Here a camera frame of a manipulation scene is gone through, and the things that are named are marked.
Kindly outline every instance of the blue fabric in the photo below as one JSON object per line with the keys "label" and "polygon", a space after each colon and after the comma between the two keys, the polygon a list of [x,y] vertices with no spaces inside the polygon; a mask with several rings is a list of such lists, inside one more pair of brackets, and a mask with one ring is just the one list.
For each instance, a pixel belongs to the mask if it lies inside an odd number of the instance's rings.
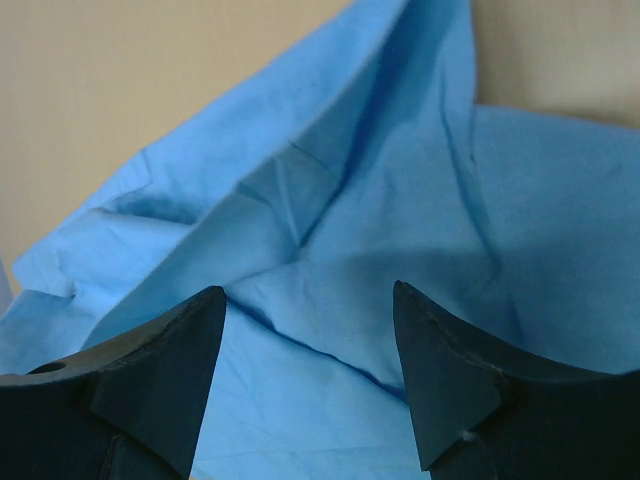
{"label": "blue fabric", "polygon": [[395,280],[530,351],[638,367],[640,135],[474,88],[468,0],[354,3],[18,260],[0,371],[223,285],[194,476],[419,480]]}

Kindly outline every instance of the cream background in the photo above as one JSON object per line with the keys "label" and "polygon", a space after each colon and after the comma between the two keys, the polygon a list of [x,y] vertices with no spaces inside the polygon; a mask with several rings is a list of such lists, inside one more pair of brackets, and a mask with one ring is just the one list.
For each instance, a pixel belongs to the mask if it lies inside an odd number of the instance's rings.
{"label": "cream background", "polygon": [[[347,3],[0,0],[7,265],[139,148]],[[640,1],[474,6],[479,101],[640,127]]]}

